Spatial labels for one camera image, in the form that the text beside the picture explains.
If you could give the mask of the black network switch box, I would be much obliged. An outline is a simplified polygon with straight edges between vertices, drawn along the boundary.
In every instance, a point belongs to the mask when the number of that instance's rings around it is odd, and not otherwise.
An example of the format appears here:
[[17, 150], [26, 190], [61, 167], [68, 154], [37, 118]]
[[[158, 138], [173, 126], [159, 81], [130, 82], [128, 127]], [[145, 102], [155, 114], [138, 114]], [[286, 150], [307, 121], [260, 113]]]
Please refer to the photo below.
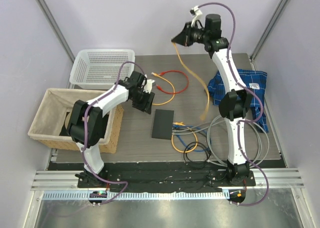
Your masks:
[[174, 122], [174, 111], [156, 109], [151, 137], [154, 139], [170, 140]]

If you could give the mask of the blue plaid cloth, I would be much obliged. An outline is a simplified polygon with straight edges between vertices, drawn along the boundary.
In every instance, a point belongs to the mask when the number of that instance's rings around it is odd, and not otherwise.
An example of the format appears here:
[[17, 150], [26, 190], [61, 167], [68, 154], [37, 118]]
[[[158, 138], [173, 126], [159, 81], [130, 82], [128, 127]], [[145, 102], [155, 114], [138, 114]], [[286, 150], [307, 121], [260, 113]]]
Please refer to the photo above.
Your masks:
[[[267, 76], [268, 74], [264, 71], [254, 71], [254, 70], [246, 70], [246, 69], [238, 69], [237, 70], [240, 78], [245, 83], [245, 85], [253, 90], [256, 96], [260, 99], [262, 103], [262, 107], [265, 106], [265, 91], [267, 84]], [[210, 97], [213, 99], [213, 105], [218, 106], [221, 103], [221, 100], [225, 96], [225, 87], [218, 71], [216, 75], [209, 81], [207, 85], [207, 89]], [[256, 119], [261, 114], [261, 107], [258, 100], [253, 97], [250, 103], [252, 118]]]

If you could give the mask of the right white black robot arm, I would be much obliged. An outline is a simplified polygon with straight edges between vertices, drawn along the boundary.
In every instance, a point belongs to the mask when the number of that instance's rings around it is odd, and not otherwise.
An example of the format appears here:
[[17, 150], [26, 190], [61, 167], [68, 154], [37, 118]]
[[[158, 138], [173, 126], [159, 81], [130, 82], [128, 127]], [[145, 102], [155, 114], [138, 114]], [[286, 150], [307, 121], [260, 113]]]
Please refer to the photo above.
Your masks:
[[236, 186], [250, 174], [250, 163], [245, 158], [243, 121], [253, 96], [246, 90], [246, 85], [235, 67], [228, 39], [222, 37], [220, 15], [206, 15], [204, 24], [201, 24], [200, 18], [201, 15], [195, 14], [192, 21], [187, 22], [181, 33], [171, 41], [184, 47], [190, 47], [194, 43], [203, 44], [219, 71], [225, 95], [218, 109], [225, 120], [229, 144], [225, 178], [230, 185]]

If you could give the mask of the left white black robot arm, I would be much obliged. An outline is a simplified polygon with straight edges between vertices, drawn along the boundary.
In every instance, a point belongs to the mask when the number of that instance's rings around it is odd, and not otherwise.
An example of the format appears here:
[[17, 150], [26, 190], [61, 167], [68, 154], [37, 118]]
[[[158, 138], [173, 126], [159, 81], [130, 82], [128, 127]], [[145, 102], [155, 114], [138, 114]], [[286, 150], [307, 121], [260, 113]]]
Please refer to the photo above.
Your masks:
[[132, 107], [150, 114], [155, 97], [155, 81], [133, 71], [129, 77], [117, 80], [100, 96], [88, 101], [77, 100], [70, 113], [67, 133], [78, 146], [83, 161], [83, 172], [77, 175], [80, 184], [100, 188], [107, 182], [105, 164], [101, 158], [99, 140], [108, 126], [109, 112], [127, 101]]

